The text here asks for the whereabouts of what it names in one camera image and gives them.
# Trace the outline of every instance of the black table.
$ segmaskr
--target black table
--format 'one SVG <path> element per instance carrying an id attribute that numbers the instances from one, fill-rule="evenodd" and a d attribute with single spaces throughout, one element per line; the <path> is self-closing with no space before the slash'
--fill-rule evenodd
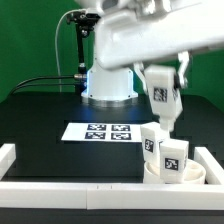
<path id="1" fill-rule="evenodd" d="M 224 113 L 206 99 L 183 97 L 173 138 L 205 146 L 223 165 Z M 143 124 L 157 121 L 148 99 L 125 108 L 98 108 L 73 93 L 17 93 L 0 104 L 0 144 L 16 144 L 16 161 L 3 181 L 139 183 L 140 143 L 63 142 L 69 122 Z M 223 223 L 222 211 L 0 209 L 8 223 Z"/>

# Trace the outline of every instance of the white paper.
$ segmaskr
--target white paper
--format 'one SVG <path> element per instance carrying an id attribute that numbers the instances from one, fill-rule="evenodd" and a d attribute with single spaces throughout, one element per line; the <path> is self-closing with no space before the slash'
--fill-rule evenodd
<path id="1" fill-rule="evenodd" d="M 141 142 L 140 125 L 69 123 L 62 141 Z"/>

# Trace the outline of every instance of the black cable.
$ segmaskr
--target black cable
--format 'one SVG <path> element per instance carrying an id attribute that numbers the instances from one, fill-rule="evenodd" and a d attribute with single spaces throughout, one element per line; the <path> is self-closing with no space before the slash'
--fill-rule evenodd
<path id="1" fill-rule="evenodd" d="M 15 93 L 17 90 L 22 89 L 22 88 L 26 88 L 26 87 L 37 87 L 37 86 L 74 86 L 75 83 L 73 84 L 69 84 L 69 83 L 53 83 L 53 84 L 47 84 L 47 83 L 41 83 L 41 84 L 28 84 L 28 85 L 21 85 L 21 86 L 16 86 L 14 87 L 10 93 L 8 94 L 8 96 L 11 96 L 13 93 Z"/>
<path id="2" fill-rule="evenodd" d="M 27 84 L 29 82 L 33 82 L 33 81 L 38 81 L 38 80 L 55 80 L 55 79 L 74 79 L 74 76 L 73 75 L 69 75 L 69 76 L 50 76 L 50 77 L 48 77 L 48 76 L 39 76 L 39 77 L 36 77 L 36 78 L 25 80 L 25 81 L 19 83 L 16 87 L 25 85 L 25 84 Z"/>

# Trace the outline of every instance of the green wall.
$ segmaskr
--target green wall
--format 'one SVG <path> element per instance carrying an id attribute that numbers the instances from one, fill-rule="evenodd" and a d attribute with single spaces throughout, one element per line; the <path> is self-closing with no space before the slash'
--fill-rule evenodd
<path id="1" fill-rule="evenodd" d="M 0 101 L 19 82 L 41 75 L 57 75 L 54 37 L 61 16 L 77 8 L 73 0 L 0 0 Z M 87 66 L 92 63 L 92 39 L 85 40 Z M 74 25 L 62 24 L 59 32 L 62 75 L 77 71 Z M 224 111 L 224 51 L 193 57 L 189 88 L 183 94 L 204 96 Z M 177 62 L 170 62 L 177 67 Z M 135 77 L 135 89 L 142 92 Z M 41 88 L 58 91 L 59 88 Z"/>

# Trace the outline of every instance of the white plastic rim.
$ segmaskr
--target white plastic rim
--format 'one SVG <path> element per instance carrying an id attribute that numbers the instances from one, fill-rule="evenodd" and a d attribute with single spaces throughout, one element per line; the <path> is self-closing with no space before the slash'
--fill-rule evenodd
<path id="1" fill-rule="evenodd" d="M 188 159 L 183 184 L 204 184 L 206 170 L 199 163 Z M 160 168 L 145 162 L 144 164 L 144 184 L 163 184 L 160 179 Z"/>

